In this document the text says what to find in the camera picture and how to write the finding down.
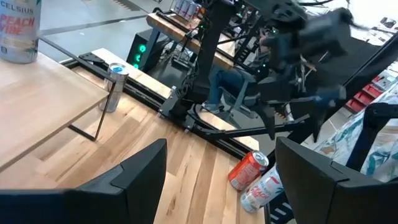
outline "workbench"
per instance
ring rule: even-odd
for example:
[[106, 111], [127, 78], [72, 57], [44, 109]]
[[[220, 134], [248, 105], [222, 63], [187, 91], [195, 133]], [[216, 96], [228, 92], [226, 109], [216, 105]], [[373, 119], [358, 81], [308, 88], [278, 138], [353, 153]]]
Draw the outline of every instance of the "workbench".
[[[93, 52], [107, 63], [124, 64], [129, 77], [168, 97], [170, 89], [105, 49]], [[74, 71], [97, 84], [103, 81], [87, 70]], [[76, 121], [88, 133], [95, 131], [101, 111], [93, 108]], [[233, 129], [211, 113], [202, 119], [213, 126]], [[64, 129], [0, 172], [1, 189], [73, 188], [106, 172], [159, 138], [167, 139], [167, 174], [154, 223], [263, 224], [264, 211], [243, 210], [239, 193], [227, 180], [239, 162], [202, 138], [184, 132], [157, 116], [157, 112], [122, 94], [117, 110], [106, 114], [96, 142]], [[253, 138], [241, 142], [258, 149]]]
[[[186, 27], [187, 29], [193, 29], [199, 23], [198, 18], [193, 19], [191, 22], [187, 22], [187, 21], [183, 21], [176, 14], [170, 14], [168, 16], [171, 19], [173, 19], [175, 22], [178, 22], [179, 24]], [[154, 29], [150, 35], [149, 42], [147, 43], [147, 51], [142, 56], [141, 66], [143, 64], [145, 64], [146, 60], [149, 60], [148, 56], [150, 54], [151, 47], [156, 43], [155, 38], [158, 36], [158, 34], [160, 32], [163, 33], [164, 35], [166, 35], [167, 37], [171, 38], [172, 40], [176, 41], [177, 43], [183, 44], [186, 40], [184, 31], [182, 31], [178, 27], [174, 26], [173, 24], [167, 22], [166, 20], [162, 19], [161, 17], [156, 15], [156, 13], [148, 14], [147, 23]], [[229, 39], [229, 37], [225, 36], [224, 34], [220, 35], [220, 41], [228, 40], [228, 39]], [[196, 39], [189, 40], [187, 42], [186, 48], [197, 54], [197, 53], [199, 53], [200, 42]], [[225, 53], [229, 54], [232, 57], [235, 56], [235, 41], [220, 44], [218, 46], [218, 48], [220, 50], [224, 51]], [[234, 67], [233, 61], [231, 61], [230, 59], [221, 55], [218, 52], [215, 53], [214, 64], [218, 65], [220, 68], [225, 69], [225, 70], [233, 69], [233, 67]]]

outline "sneaker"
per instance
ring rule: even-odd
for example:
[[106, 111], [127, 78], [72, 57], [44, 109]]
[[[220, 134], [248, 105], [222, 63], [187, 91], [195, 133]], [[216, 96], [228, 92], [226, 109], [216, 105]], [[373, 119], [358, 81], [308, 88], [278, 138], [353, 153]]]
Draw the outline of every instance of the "sneaker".
[[209, 111], [210, 113], [217, 114], [220, 112], [220, 109], [224, 108], [224, 106], [220, 103], [218, 105], [211, 103], [203, 103], [202, 108]]

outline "wooden desk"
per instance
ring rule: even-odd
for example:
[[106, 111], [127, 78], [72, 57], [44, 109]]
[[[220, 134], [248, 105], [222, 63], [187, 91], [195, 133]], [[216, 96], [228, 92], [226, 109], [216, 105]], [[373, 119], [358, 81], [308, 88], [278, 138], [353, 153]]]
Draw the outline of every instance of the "wooden desk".
[[[94, 53], [107, 62], [122, 61], [105, 49]], [[157, 87], [161, 95], [170, 91], [160, 83], [155, 85], [156, 80], [139, 70], [131, 66], [128, 69], [131, 77], [146, 82], [150, 88]], [[82, 68], [75, 71], [98, 85], [103, 83]], [[166, 138], [167, 174], [155, 224], [264, 224], [263, 209], [256, 214], [245, 212], [239, 194], [227, 181], [228, 172], [238, 160], [156, 115], [123, 94], [118, 109], [106, 115], [97, 142], [64, 129], [0, 172], [0, 188], [77, 187], [156, 139]], [[99, 109], [94, 108], [76, 123], [90, 133], [95, 131], [100, 116]]]
[[0, 60], [0, 68], [0, 170], [108, 95], [43, 54], [27, 65]]
[[[172, 14], [172, 15], [169, 15], [169, 17], [174, 18], [174, 17], [178, 17], [178, 16], [175, 14]], [[174, 20], [179, 22], [181, 25], [185, 26], [188, 29], [195, 28], [197, 26], [197, 24], [199, 23], [198, 19], [190, 22], [189, 24], [183, 23], [182, 21], [180, 21], [178, 19], [174, 19]], [[178, 29], [173, 24], [160, 18], [159, 16], [156, 15], [156, 13], [148, 14], [147, 22], [148, 22], [148, 25], [150, 25], [154, 29], [158, 29], [159, 31], [161, 31], [161, 33], [171, 37], [173, 40], [182, 41], [183, 39], [185, 39], [184, 31]], [[220, 41], [222, 41], [222, 40], [228, 40], [228, 37], [225, 36], [224, 34], [221, 34]], [[195, 39], [192, 41], [189, 41], [187, 44], [187, 48], [198, 53], [199, 49], [200, 49], [200, 42]], [[230, 56], [235, 55], [235, 41], [227, 42], [225, 44], [220, 44], [218, 46], [218, 48], [223, 50], [227, 54], [230, 54]], [[217, 52], [215, 53], [215, 56], [214, 56], [214, 63], [216, 63], [217, 65], [219, 65], [220, 67], [222, 67], [223, 69], [226, 69], [226, 70], [232, 69], [234, 66], [234, 63], [230, 59], [224, 57], [223, 55], [221, 55]]]

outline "energy drink can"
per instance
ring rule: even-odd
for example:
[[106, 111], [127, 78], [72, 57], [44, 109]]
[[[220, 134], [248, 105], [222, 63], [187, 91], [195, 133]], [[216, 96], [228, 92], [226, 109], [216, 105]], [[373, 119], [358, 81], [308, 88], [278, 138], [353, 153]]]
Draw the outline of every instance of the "energy drink can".
[[265, 171], [268, 158], [260, 151], [249, 152], [228, 174], [228, 180], [236, 190], [243, 190]]
[[181, 9], [178, 12], [178, 14], [185, 18], [186, 13], [188, 12], [189, 7], [191, 6], [191, 0], [184, 0], [184, 2], [181, 5]]
[[254, 213], [284, 191], [276, 166], [241, 195], [241, 205]]
[[37, 58], [41, 0], [2, 0], [0, 58], [31, 63]]
[[[116, 84], [113, 89], [112, 95], [109, 97], [108, 107], [106, 112], [114, 112], [118, 107], [120, 96], [123, 92], [124, 84], [126, 83], [127, 77], [129, 76], [129, 72], [124, 65], [119, 63], [111, 63], [108, 67], [108, 75], [116, 80]], [[106, 91], [111, 91], [112, 82], [105, 79], [104, 81], [104, 89]], [[101, 110], [105, 109], [106, 100], [99, 104], [99, 108]]]
[[190, 21], [195, 16], [195, 13], [197, 11], [198, 11], [198, 5], [194, 2], [191, 2], [191, 5], [189, 6], [188, 11], [185, 14], [184, 18]]
[[177, 0], [177, 2], [175, 3], [175, 5], [174, 5], [174, 8], [173, 8], [173, 12], [174, 13], [179, 13], [180, 12], [180, 9], [181, 9], [181, 6], [182, 6], [182, 4], [184, 3], [184, 1], [185, 0]]

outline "blue jeans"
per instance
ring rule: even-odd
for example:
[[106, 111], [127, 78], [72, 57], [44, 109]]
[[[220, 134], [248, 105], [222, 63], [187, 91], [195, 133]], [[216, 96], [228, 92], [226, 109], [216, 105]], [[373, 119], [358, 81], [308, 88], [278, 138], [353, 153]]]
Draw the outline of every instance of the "blue jeans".
[[209, 77], [210, 92], [207, 103], [218, 105], [223, 95], [223, 87], [234, 96], [238, 96], [244, 83], [244, 77], [236, 70], [220, 70]]

